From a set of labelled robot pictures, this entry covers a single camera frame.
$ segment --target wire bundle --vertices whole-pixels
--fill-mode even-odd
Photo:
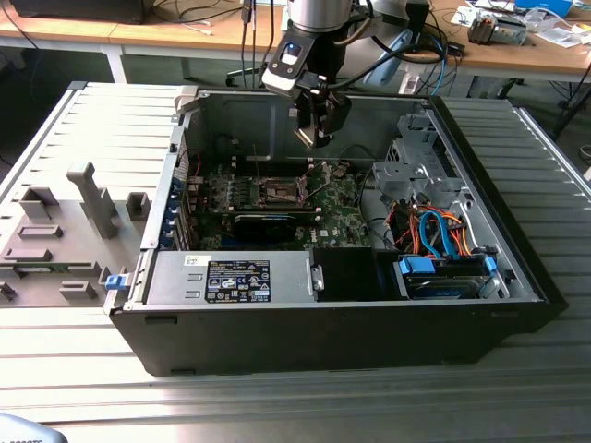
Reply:
[[[394,217],[401,207],[402,205],[395,204],[384,222],[392,230],[392,234]],[[437,229],[431,229],[428,222],[436,223]],[[394,239],[394,245],[407,254],[441,258],[436,247],[441,244],[450,257],[472,255],[467,243],[465,223],[450,212],[432,206],[412,206],[407,211],[407,226],[408,229]]]

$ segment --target blue latch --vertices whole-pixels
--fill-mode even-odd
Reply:
[[[404,257],[400,262],[403,274],[434,274],[433,260],[427,257]]]
[[[125,291],[129,289],[129,274],[112,274],[107,277],[104,288],[107,291]]]
[[[493,257],[486,257],[484,259],[484,264],[487,265],[488,272],[494,274],[497,270],[497,262]]]

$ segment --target white table leg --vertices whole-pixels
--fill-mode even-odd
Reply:
[[[127,83],[126,70],[123,68],[123,46],[108,44],[102,46],[103,54],[109,60],[109,67],[115,83]]]

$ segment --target blue clip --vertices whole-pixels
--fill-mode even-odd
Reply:
[[[107,291],[125,291],[128,289],[127,286],[127,277],[129,274],[112,274],[107,277],[106,282],[104,283],[104,288]]]
[[[173,181],[171,182],[171,188],[176,191],[178,189],[183,188],[183,182],[180,178],[173,177]]]
[[[434,274],[435,265],[430,258],[404,257],[400,262],[400,271],[405,274]]]
[[[162,247],[171,247],[173,245],[173,239],[164,235],[160,236],[159,242]]]
[[[179,205],[179,201],[178,201],[178,200],[172,200],[172,199],[169,199],[169,200],[166,202],[166,207],[167,207],[169,210],[175,210],[176,208],[178,208],[178,205]]]
[[[496,272],[497,262],[493,257],[486,257],[484,259],[484,264],[487,265],[488,272],[490,272],[490,274],[494,274]]]

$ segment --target side panel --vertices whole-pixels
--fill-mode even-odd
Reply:
[[[149,373],[221,375],[474,363],[558,314],[538,305],[118,311],[111,320]]]

